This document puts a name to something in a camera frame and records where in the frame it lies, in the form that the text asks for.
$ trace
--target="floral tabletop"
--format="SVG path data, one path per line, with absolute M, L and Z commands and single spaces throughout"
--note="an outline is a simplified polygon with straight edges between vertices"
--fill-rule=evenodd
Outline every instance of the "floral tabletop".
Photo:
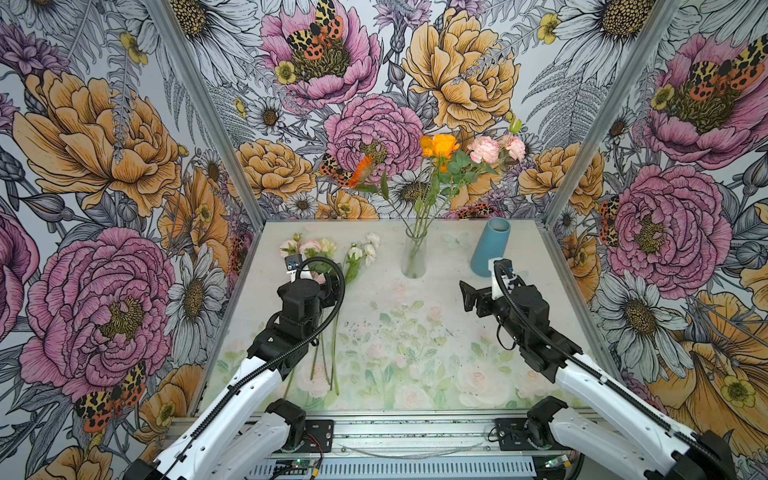
M 506 257 L 526 283 L 543 292 L 552 326 L 589 350 L 536 224 L 511 223 Z M 255 335 L 280 309 L 276 289 L 288 276 L 279 247 L 296 233 L 308 241 L 327 238 L 338 244 L 334 258 L 339 262 L 349 245 L 368 232 L 377 233 L 381 244 L 376 262 L 361 269 L 346 291 L 336 346 L 338 392 L 326 378 L 331 368 L 328 328 L 322 345 L 326 361 L 310 347 L 293 379 L 283 382 L 269 402 L 285 396 L 309 411 L 515 409 L 555 395 L 576 404 L 532 372 L 517 350 L 500 347 L 491 317 L 464 312 L 458 281 L 478 288 L 490 284 L 469 269 L 484 225 L 435 222 L 429 231 L 427 273 L 411 280 L 399 268 L 406 238 L 399 222 L 268 223 L 218 357 L 208 365 L 210 378 L 198 412 L 229 382 Z M 503 331 L 501 340 L 511 346 Z

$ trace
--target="wall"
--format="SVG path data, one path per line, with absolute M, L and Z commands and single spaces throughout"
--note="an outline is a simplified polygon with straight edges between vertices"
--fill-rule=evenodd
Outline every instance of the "wall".
M 681 6 L 605 132 L 597 204 L 554 222 L 625 383 L 728 439 L 743 478 L 768 475 L 766 10 Z
M 140 2 L 0 14 L 3 476 L 117 478 L 191 407 L 253 228 Z
M 482 175 L 441 215 L 532 218 L 550 204 L 653 0 L 172 5 L 266 217 L 412 214 L 426 186 L 422 135 L 450 131 L 466 148 L 520 118 L 525 161 Z M 333 6 L 342 34 L 307 60 L 300 45 L 317 5 Z M 213 18 L 255 33 L 207 30 Z M 346 187 L 366 154 L 371 180 L 389 178 L 392 204 Z M 580 186 L 583 214 L 602 195 L 603 166 L 597 156 Z

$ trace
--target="butterfly illustration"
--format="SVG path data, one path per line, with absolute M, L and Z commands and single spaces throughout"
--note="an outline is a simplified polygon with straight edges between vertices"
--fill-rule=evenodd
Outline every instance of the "butterfly illustration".
M 736 58 L 726 60 L 722 65 L 713 61 L 698 61 L 690 66 L 688 79 L 694 86 L 688 93 L 695 101 L 705 101 L 713 94 L 725 94 L 728 88 L 742 91 L 763 74 L 766 57 L 768 34 L 747 45 Z
M 108 392 L 92 392 L 74 403 L 74 411 L 83 418 L 86 433 L 97 433 L 107 428 L 113 417 L 119 417 L 123 409 L 136 406 L 147 391 L 145 383 L 147 367 L 138 363 L 122 382 Z
M 600 241 L 609 247 L 617 247 L 619 244 L 619 234 L 614 226 L 616 213 L 619 211 L 619 196 L 614 195 L 600 206 Z
M 469 250 L 469 233 L 464 232 L 457 237 L 454 237 L 450 233 L 444 233 L 442 239 L 448 244 L 449 250 L 456 250 L 457 248 Z
M 286 37 L 286 41 L 307 60 L 320 60 L 323 52 L 331 48 L 331 40 L 338 40 L 343 32 L 344 21 L 336 15 L 333 0 L 319 0 L 310 29 L 295 31 Z
M 340 187 L 349 187 L 352 176 L 355 174 L 355 172 L 348 172 L 341 168 L 339 162 L 331 154 L 323 155 L 319 170 L 320 174 L 331 177 L 331 181 Z

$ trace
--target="glass vase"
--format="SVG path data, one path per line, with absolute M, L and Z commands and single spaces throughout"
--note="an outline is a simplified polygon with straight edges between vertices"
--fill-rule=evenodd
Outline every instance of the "glass vase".
M 402 253 L 400 269 L 408 278 L 420 278 L 427 271 L 427 232 L 411 235 L 406 232 L 406 248 Z

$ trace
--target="teal ceramic vase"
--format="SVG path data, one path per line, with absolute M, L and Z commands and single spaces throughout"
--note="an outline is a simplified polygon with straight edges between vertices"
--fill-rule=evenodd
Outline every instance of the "teal ceramic vase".
M 488 261 L 491 258 L 504 256 L 504 250 L 507 248 L 509 240 L 509 222 L 503 218 L 492 218 L 485 224 L 485 228 L 480 236 L 478 246 L 475 247 L 475 253 L 469 261 L 472 271 L 479 276 L 491 276 L 488 270 Z

